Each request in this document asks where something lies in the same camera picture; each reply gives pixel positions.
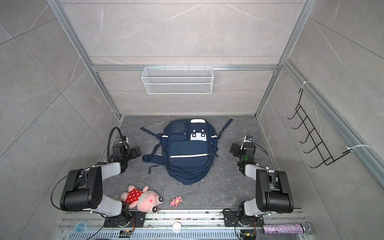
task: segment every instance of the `gray floor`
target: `gray floor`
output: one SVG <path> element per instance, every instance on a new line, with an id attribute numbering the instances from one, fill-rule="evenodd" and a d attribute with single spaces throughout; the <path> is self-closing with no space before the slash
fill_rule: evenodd
<path id="1" fill-rule="evenodd" d="M 125 173 L 103 182 L 104 194 L 120 200 L 121 193 L 128 191 L 129 185 L 135 185 L 138 189 L 149 185 L 150 190 L 164 198 L 163 209 L 174 208 L 169 201 L 176 196 L 182 196 L 183 199 L 178 208 L 186 209 L 237 208 L 241 201 L 254 198 L 255 181 L 237 170 L 238 158 L 229 153 L 232 143 L 241 144 L 247 134 L 253 136 L 254 142 L 266 148 L 254 116 L 126 116 L 120 129 L 128 137 L 131 147 L 140 146 L 143 155 L 150 154 L 158 140 L 140 128 L 143 126 L 154 133 L 160 133 L 172 120 L 180 118 L 203 118 L 215 127 L 217 133 L 230 118 L 234 119 L 218 142 L 218 157 L 208 175 L 200 182 L 183 185 L 171 178 L 163 166 L 152 168 L 151 174 L 148 174 L 152 164 L 137 158 L 129 161 Z M 255 159 L 260 165 L 273 168 L 269 157 L 261 150 L 256 151 Z"/>

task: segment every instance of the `white wire basket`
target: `white wire basket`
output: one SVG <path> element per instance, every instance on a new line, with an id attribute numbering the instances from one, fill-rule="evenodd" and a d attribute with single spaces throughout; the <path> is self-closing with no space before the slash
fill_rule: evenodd
<path id="1" fill-rule="evenodd" d="M 141 76 L 148 94 L 212 93 L 212 67 L 146 67 Z"/>

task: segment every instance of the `peppa pig plush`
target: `peppa pig plush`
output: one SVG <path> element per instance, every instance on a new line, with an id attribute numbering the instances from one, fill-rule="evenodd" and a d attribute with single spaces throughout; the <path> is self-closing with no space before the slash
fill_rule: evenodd
<path id="1" fill-rule="evenodd" d="M 148 188 L 148 186 L 145 186 L 140 191 L 135 186 L 130 185 L 128 187 L 129 192 L 121 194 L 121 200 L 129 204 L 128 207 L 131 209 L 137 206 L 140 212 L 157 212 L 164 200 L 154 191 L 148 190 Z"/>

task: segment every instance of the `reflective stripe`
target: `reflective stripe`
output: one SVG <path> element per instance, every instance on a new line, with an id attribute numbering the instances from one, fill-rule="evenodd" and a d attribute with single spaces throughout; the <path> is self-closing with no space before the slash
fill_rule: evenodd
<path id="1" fill-rule="evenodd" d="M 201 156 L 208 156 L 208 153 L 196 154 L 196 155 L 177 155 L 177 156 L 171 156 L 171 158 L 173 158 L 173 157 L 201 157 Z"/>

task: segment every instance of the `pink stuffed toy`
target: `pink stuffed toy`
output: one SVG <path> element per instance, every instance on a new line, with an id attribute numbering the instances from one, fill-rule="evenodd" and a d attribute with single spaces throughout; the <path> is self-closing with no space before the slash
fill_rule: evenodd
<path id="1" fill-rule="evenodd" d="M 128 187 L 129 192 L 121 194 L 121 200 L 129 204 L 130 209 L 137 206 L 140 212 L 157 212 L 164 200 L 154 191 L 148 190 L 148 188 L 148 186 L 145 186 L 143 191 L 140 191 L 135 186 L 130 185 Z"/>
<path id="2" fill-rule="evenodd" d="M 173 206 L 177 207 L 178 204 L 181 202 L 183 202 L 183 200 L 181 199 L 181 196 L 178 196 L 178 197 L 176 197 L 170 201 L 170 205 L 171 205 L 171 207 L 173 207 Z"/>

